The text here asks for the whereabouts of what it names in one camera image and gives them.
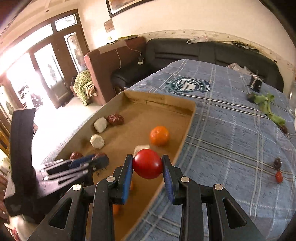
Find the red cherry tomato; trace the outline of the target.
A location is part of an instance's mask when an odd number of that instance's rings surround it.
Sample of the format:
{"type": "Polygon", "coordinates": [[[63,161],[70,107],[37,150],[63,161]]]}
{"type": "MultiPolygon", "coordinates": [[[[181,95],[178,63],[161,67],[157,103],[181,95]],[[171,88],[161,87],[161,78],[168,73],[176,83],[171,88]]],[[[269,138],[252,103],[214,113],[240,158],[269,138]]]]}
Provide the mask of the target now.
{"type": "Polygon", "coordinates": [[[159,155],[151,149],[140,150],[133,158],[132,167],[135,173],[145,179],[155,179],[163,171],[159,155]]]}

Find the orange tangerine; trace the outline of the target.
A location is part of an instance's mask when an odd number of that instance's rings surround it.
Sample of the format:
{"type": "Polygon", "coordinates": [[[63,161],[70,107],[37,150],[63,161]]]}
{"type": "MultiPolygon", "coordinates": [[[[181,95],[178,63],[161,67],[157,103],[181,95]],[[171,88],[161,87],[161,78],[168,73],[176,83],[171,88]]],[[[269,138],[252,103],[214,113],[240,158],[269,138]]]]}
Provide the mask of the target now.
{"type": "Polygon", "coordinates": [[[155,146],[165,146],[170,139],[170,133],[165,126],[156,126],[149,134],[151,144],[155,146]]]}

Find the small red date piece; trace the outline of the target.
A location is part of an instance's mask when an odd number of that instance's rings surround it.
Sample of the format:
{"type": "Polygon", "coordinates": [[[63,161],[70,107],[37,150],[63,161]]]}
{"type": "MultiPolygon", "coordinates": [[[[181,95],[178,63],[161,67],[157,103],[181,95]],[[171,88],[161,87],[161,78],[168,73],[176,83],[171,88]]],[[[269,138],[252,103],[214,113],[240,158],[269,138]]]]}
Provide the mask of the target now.
{"type": "Polygon", "coordinates": [[[275,178],[276,178],[276,181],[277,181],[278,184],[283,182],[283,175],[282,175],[282,172],[280,170],[278,170],[276,172],[275,178]]]}

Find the dark plum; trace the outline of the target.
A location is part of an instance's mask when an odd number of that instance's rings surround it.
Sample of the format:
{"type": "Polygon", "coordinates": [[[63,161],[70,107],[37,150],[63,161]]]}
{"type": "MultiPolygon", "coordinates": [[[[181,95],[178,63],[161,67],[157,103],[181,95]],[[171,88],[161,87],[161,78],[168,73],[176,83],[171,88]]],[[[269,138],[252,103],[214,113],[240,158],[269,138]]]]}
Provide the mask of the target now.
{"type": "Polygon", "coordinates": [[[281,159],[280,158],[275,158],[274,162],[273,162],[273,166],[275,169],[280,170],[282,165],[281,159]]]}

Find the large red date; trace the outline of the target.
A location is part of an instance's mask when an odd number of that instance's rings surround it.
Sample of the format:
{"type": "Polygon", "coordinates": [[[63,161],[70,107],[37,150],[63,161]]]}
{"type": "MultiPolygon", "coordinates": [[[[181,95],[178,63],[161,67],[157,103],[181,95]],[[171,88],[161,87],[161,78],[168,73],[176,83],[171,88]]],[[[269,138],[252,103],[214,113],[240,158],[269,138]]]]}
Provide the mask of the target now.
{"type": "Polygon", "coordinates": [[[84,157],[84,156],[80,152],[73,152],[70,155],[70,160],[76,160],[76,159],[79,159],[81,157],[84,157]]]}

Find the cardboard tray box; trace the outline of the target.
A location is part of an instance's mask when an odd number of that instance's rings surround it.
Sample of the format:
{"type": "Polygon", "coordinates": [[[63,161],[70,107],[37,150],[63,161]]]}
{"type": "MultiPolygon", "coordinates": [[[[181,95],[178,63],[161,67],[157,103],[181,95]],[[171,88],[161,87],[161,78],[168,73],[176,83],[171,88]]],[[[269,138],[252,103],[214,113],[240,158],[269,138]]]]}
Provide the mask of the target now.
{"type": "MultiPolygon", "coordinates": [[[[94,183],[110,176],[116,167],[123,165],[126,155],[132,154],[138,145],[150,145],[159,156],[168,155],[174,164],[182,150],[195,110],[195,102],[185,98],[126,90],[79,126],[78,132],[67,144],[54,153],[55,159],[65,160],[73,152],[84,155],[96,152],[90,144],[91,136],[96,133],[94,122],[100,117],[117,113],[123,116],[124,123],[108,126],[101,133],[105,144],[99,152],[107,154],[109,165],[99,176],[94,176],[94,183]],[[157,126],[166,127],[170,134],[168,144],[163,147],[150,143],[150,132],[157,126]]],[[[134,189],[114,219],[116,240],[124,240],[132,233],[164,185],[162,176],[146,180],[136,173],[132,176],[132,182],[134,189]]]]}

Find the green patterned cloth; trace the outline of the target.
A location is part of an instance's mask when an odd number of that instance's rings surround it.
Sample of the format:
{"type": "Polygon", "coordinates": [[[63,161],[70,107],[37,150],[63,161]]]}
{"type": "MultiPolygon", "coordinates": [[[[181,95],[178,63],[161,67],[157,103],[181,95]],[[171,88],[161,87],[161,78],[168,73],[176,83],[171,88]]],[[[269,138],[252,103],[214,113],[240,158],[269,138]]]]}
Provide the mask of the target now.
{"type": "Polygon", "coordinates": [[[74,90],[84,106],[89,104],[92,97],[98,96],[88,69],[83,70],[75,77],[74,90]]]}

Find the blue plaid tablecloth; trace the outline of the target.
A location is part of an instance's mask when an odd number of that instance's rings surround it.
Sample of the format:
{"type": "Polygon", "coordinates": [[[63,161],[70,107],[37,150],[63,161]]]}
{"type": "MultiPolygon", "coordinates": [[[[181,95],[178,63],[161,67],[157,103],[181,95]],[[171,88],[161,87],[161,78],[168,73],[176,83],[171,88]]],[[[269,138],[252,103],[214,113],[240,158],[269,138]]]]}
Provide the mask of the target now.
{"type": "MultiPolygon", "coordinates": [[[[282,92],[262,85],[262,94],[274,95],[271,111],[285,120],[284,134],[257,104],[247,100],[250,80],[250,75],[226,67],[184,59],[128,90],[195,102],[190,129],[172,164],[198,184],[221,184],[265,240],[281,240],[295,214],[295,115],[282,92]],[[275,158],[282,162],[280,184],[275,178],[275,158]]],[[[50,148],[46,160],[55,160],[54,153],[85,123],[75,126],[75,132],[65,140],[61,140],[61,133],[51,140],[45,138],[44,147],[50,148]]]]}

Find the small dark date far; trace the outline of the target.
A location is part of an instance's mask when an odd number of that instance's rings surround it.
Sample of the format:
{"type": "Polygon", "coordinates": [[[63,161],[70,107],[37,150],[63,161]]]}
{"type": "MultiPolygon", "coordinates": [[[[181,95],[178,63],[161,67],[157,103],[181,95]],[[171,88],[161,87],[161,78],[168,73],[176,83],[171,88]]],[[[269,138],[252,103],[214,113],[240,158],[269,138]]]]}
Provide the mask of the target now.
{"type": "Polygon", "coordinates": [[[280,128],[284,134],[287,134],[287,127],[285,125],[280,126],[280,128]]]}

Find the wooden door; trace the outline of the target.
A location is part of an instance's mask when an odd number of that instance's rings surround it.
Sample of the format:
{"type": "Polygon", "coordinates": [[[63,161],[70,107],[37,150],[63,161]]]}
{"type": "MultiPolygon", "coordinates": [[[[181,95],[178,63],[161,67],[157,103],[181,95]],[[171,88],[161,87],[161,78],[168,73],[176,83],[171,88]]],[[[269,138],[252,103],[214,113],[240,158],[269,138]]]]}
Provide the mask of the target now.
{"type": "Polygon", "coordinates": [[[55,108],[65,105],[72,97],[72,78],[86,69],[84,55],[89,47],[83,32],[78,9],[66,11],[29,29],[28,37],[41,28],[49,32],[27,52],[39,74],[41,84],[55,108]]]}

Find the black sofa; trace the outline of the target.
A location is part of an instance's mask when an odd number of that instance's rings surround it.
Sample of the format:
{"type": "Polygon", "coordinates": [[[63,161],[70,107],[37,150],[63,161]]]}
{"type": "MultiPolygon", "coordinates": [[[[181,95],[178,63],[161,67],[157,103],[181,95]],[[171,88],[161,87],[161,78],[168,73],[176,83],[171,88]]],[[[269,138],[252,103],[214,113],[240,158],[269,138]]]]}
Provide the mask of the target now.
{"type": "Polygon", "coordinates": [[[241,44],[221,42],[187,43],[187,39],[152,39],[147,42],[144,64],[134,61],[114,71],[111,75],[113,88],[119,92],[129,88],[172,62],[190,59],[226,67],[236,63],[258,73],[264,83],[283,92],[284,81],[276,63],[258,50],[243,48],[241,44]]]}

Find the green cloth strip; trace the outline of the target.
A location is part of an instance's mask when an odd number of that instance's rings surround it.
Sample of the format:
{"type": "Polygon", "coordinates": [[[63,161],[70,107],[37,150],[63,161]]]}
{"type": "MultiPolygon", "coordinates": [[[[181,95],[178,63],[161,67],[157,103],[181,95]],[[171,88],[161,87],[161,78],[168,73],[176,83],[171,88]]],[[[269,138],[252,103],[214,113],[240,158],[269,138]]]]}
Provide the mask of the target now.
{"type": "Polygon", "coordinates": [[[260,111],[272,120],[277,126],[283,127],[285,120],[271,111],[270,104],[274,101],[274,95],[268,93],[266,95],[254,95],[254,103],[259,105],[260,111]]]}

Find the black small pouch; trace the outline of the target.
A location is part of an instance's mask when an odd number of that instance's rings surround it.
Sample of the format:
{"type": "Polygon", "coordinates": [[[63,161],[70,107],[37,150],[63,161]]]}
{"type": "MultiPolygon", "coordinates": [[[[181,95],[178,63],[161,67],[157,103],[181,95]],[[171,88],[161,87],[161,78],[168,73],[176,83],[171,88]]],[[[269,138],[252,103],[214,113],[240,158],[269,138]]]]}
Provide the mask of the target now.
{"type": "Polygon", "coordinates": [[[254,93],[250,93],[250,94],[248,94],[247,95],[247,100],[249,101],[249,102],[253,102],[254,103],[254,101],[255,101],[255,94],[254,93]]]}

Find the black small device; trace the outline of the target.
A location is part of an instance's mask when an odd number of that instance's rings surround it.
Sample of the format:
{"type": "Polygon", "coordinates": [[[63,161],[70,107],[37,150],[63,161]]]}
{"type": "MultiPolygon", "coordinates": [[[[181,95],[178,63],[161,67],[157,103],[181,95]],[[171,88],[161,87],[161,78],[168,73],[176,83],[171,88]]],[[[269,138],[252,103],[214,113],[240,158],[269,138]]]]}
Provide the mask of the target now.
{"type": "Polygon", "coordinates": [[[259,71],[257,70],[255,74],[251,75],[249,87],[251,90],[259,93],[263,82],[264,80],[259,76],[259,71]]]}

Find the framed wall picture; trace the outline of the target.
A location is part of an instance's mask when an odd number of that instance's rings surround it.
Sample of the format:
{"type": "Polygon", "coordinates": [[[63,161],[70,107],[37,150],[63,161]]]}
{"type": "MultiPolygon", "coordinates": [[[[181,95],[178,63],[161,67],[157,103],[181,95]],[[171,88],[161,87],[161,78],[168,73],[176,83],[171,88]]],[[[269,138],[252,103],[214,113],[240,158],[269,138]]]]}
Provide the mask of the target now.
{"type": "Polygon", "coordinates": [[[114,16],[152,0],[106,0],[109,17],[114,16]]]}

